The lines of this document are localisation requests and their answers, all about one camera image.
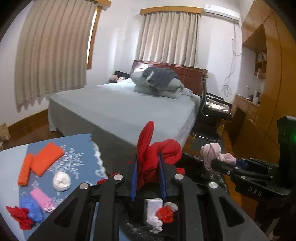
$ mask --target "rolled orange towel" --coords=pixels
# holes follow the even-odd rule
[[[19,186],[27,185],[29,180],[29,173],[30,173],[30,166],[33,160],[33,154],[28,153],[24,159],[24,162],[22,164],[22,168],[20,170],[19,179],[17,181],[17,184]]]
[[[50,142],[36,156],[33,157],[31,169],[36,175],[41,177],[51,164],[63,155],[64,150]]]

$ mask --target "curtain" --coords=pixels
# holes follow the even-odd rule
[[[16,103],[86,84],[86,52],[96,1],[36,0],[20,33]]]
[[[155,12],[145,16],[136,60],[197,68],[198,14]]]

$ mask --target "brown paper bag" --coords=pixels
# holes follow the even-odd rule
[[[0,139],[2,141],[8,141],[10,139],[10,134],[9,134],[6,123],[0,126]]]

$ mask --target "window frame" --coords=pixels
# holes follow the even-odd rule
[[[88,58],[86,59],[86,69],[91,69],[93,50],[94,50],[94,41],[95,41],[95,37],[96,37],[96,30],[98,27],[98,22],[99,22],[99,18],[101,15],[101,11],[102,11],[102,7],[98,5],[98,7],[96,9],[96,18],[94,21],[93,29],[92,29],[91,33],[89,33],[89,37],[91,40],[90,40],[90,44],[89,44]]]

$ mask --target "gray bed sheet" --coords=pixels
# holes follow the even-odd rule
[[[151,144],[175,139],[184,146],[193,127],[200,97],[156,97],[120,82],[54,94],[49,101],[50,131],[64,136],[90,133],[99,145],[107,173],[134,160],[142,128],[154,121]]]

